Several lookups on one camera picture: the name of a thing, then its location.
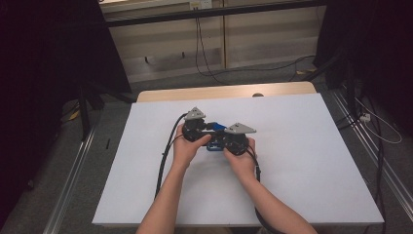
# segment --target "metal rail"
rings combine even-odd
[[[238,14],[259,13],[259,12],[271,12],[279,10],[299,9],[318,7],[326,5],[328,0],[300,0],[300,1],[285,1],[278,3],[247,5],[238,7],[224,7],[214,9],[204,9],[198,11],[185,11],[177,13],[167,13],[153,16],[144,17],[132,17],[132,18],[119,18],[108,19],[106,22],[90,22],[82,25],[67,25],[65,27],[119,27],[128,26],[152,22],[162,21],[174,21],[174,20],[188,20],[196,18],[210,18],[210,17],[222,17]]]

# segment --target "hand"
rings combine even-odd
[[[187,169],[198,149],[209,142],[211,135],[203,136],[197,141],[191,142],[183,136],[182,126],[181,124],[176,129],[175,137],[177,137],[177,139],[173,142],[172,166],[181,166]]]
[[[248,140],[249,146],[255,151],[255,139],[249,137]],[[225,148],[224,155],[230,162],[231,168],[233,169],[234,173],[237,175],[238,178],[242,178],[245,176],[255,177],[255,163],[247,152],[240,156],[235,156],[230,151],[228,151],[228,149]]]

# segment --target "white wall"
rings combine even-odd
[[[187,0],[112,1],[119,0],[106,0],[101,4],[102,12],[107,19],[189,10]],[[271,2],[277,1],[212,1],[214,8]],[[316,51],[317,36],[324,10],[324,7],[318,7],[201,19],[204,44],[206,50],[219,50],[221,54],[219,62],[221,66],[214,68],[292,60],[311,55]],[[136,73],[138,72],[136,69],[134,71],[129,69],[132,60],[144,57],[168,57],[179,55],[182,52],[193,53],[196,50],[196,28],[194,19],[186,19],[114,27],[110,31],[124,64],[126,60],[129,61],[126,72],[130,81],[135,82],[139,80],[139,74]],[[300,46],[292,46],[290,50],[276,50],[269,54],[272,48],[285,48],[288,43]],[[161,78],[166,75],[168,74],[152,78]]]

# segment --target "wrist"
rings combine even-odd
[[[176,162],[172,162],[172,165],[170,166],[171,170],[174,171],[179,171],[179,172],[186,172],[186,169],[188,169],[189,164],[183,164],[183,163],[176,163]]]
[[[255,174],[254,173],[250,173],[250,172],[242,172],[240,174],[237,174],[237,178],[241,183],[244,182],[249,182],[249,181],[255,181]]]

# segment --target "black cable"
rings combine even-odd
[[[208,70],[208,72],[209,72],[209,74],[210,74],[210,75],[208,75],[208,76],[212,76],[212,78],[213,78],[216,82],[218,82],[219,84],[221,84],[221,85],[226,85],[226,86],[229,85],[229,84],[227,84],[227,83],[225,83],[225,82],[222,82],[222,81],[219,81],[218,79],[216,79],[216,77],[215,77],[215,76],[212,74],[212,72],[210,71],[209,65],[207,64],[207,56],[206,56],[206,50],[205,50],[205,48],[204,48],[204,41],[203,41],[203,34],[202,34],[202,30],[201,30],[200,19],[196,18],[195,21],[196,21],[196,23],[197,23],[197,52],[196,52],[196,55],[195,55],[195,63],[196,63],[196,65],[197,65],[198,71],[200,72],[200,74],[204,75],[204,73],[202,73],[201,70],[200,70],[200,68],[198,67],[198,42],[200,41],[199,39],[201,39],[201,46],[203,47],[203,54],[204,54],[204,60],[205,60],[205,62],[206,62],[206,68],[207,68],[207,70]]]
[[[254,149],[249,145],[248,148],[250,148],[252,150],[249,151],[248,149],[246,150],[246,153],[249,154],[249,156],[251,156],[252,160],[254,161],[255,164],[255,176],[256,179],[258,180],[258,182],[261,182],[261,170],[259,168],[259,164],[257,161],[257,154],[255,153]],[[258,212],[258,210],[255,208],[255,214],[259,220],[259,222],[261,223],[261,225],[269,230],[271,233],[279,233],[279,231],[277,229],[275,229],[274,227],[272,227],[265,219],[264,217],[261,215],[260,212]]]
[[[181,137],[181,136],[177,136],[174,140],[172,140],[173,133],[175,133],[176,126],[178,126],[179,121],[181,121],[181,119],[182,119],[183,117],[185,117],[186,114],[187,114],[187,113],[182,114],[182,115],[178,118],[178,120],[176,121],[175,125],[174,125],[173,128],[172,128],[172,132],[170,133],[167,146],[165,147],[165,151],[164,151],[164,153],[162,154],[163,157],[162,157],[161,166],[160,166],[160,168],[159,168],[159,173],[158,173],[158,182],[157,182],[157,185],[156,185],[155,198],[156,198],[156,196],[158,196],[159,190],[161,189],[162,176],[163,176],[163,174],[164,174],[165,162],[166,162],[166,160],[167,160],[170,147],[172,146],[173,142],[174,142],[177,138]]]
[[[376,108],[374,107],[373,101],[370,99],[370,97],[367,97],[368,101],[370,102],[370,106],[371,109],[373,111],[373,114],[375,116],[376,122],[377,122],[377,128],[374,125],[373,122],[373,128],[377,131],[377,135],[380,137],[382,135],[382,129],[381,129],[381,125],[380,125],[380,120],[377,117],[377,112],[376,112]],[[384,204],[384,200],[383,200],[383,192],[382,192],[382,178],[383,178],[383,167],[384,167],[384,163],[385,163],[385,155],[384,155],[384,144],[383,141],[379,138],[379,149],[378,149],[378,153],[377,153],[377,173],[376,173],[376,194],[374,197],[374,201],[376,202],[377,205],[380,204],[381,207],[381,213],[383,216],[383,224],[382,224],[382,234],[386,233],[386,209],[385,209],[385,204]]]
[[[202,30],[201,30],[200,19],[196,18],[195,20],[196,20],[196,23],[197,23],[197,51],[196,51],[196,55],[195,55],[195,64],[197,66],[197,70],[201,75],[208,76],[208,77],[211,76],[216,82],[218,82],[220,84],[223,84],[223,85],[229,85],[229,84],[227,84],[225,82],[222,82],[222,81],[219,81],[218,79],[216,79],[215,76],[221,75],[221,74],[224,74],[224,73],[238,72],[238,71],[272,71],[272,70],[279,70],[279,69],[282,69],[282,68],[289,67],[291,65],[295,65],[295,72],[294,72],[294,74],[295,74],[296,71],[297,71],[297,69],[296,69],[297,62],[299,62],[303,59],[315,57],[315,56],[306,56],[306,57],[298,58],[295,62],[292,62],[288,65],[273,67],[273,68],[244,68],[244,69],[236,69],[236,70],[224,70],[224,71],[218,71],[218,72],[212,73],[212,71],[209,69],[209,66],[208,66],[208,63],[207,63],[207,56],[206,56],[206,53],[205,53],[205,47],[204,47],[204,41],[203,41],[203,35],[202,35]],[[200,70],[199,65],[198,65],[198,51],[199,51],[198,45],[199,45],[199,41],[201,41],[201,45],[202,45],[202,48],[203,48],[204,60],[206,62],[206,68],[208,70],[208,73],[203,73]]]
[[[308,59],[308,58],[313,58],[315,56],[306,56],[306,57],[301,57],[298,58],[295,62],[294,62],[294,74],[292,75],[291,78],[289,78],[288,82],[292,81],[295,78],[295,75],[297,74],[297,62],[302,61],[304,59]]]

